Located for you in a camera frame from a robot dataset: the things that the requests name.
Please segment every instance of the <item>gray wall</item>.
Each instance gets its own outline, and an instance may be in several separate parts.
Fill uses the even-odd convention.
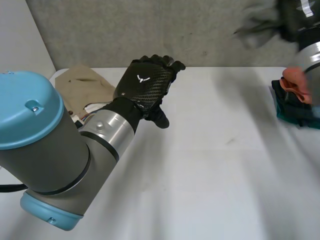
[[[247,0],[26,0],[56,69],[125,67],[143,55],[188,66],[285,66],[295,46],[246,50],[233,32]]]

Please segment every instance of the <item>concrete wall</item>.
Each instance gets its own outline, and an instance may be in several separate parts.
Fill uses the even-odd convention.
[[[57,69],[125,67],[143,55],[188,66],[285,66],[295,46],[275,37],[246,50],[234,38],[247,0],[27,0]]]
[[[6,71],[56,72],[25,0],[0,0],[0,73]]]

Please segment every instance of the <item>white wall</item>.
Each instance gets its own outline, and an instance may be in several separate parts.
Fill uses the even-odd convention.
[[[56,72],[25,0],[0,0],[0,73]]]

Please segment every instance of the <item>beige fabric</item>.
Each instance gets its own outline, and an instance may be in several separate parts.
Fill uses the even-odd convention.
[[[79,118],[87,114],[86,105],[110,102],[115,91],[102,76],[81,64],[56,77],[55,88],[62,95],[66,109]]]

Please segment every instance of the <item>light blue joint cap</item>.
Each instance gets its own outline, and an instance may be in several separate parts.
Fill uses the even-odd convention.
[[[39,201],[26,192],[23,193],[20,199],[20,206],[33,216],[65,231],[74,229],[79,220],[84,217]]]
[[[48,135],[64,114],[64,102],[44,76],[0,73],[0,150],[32,144]]]

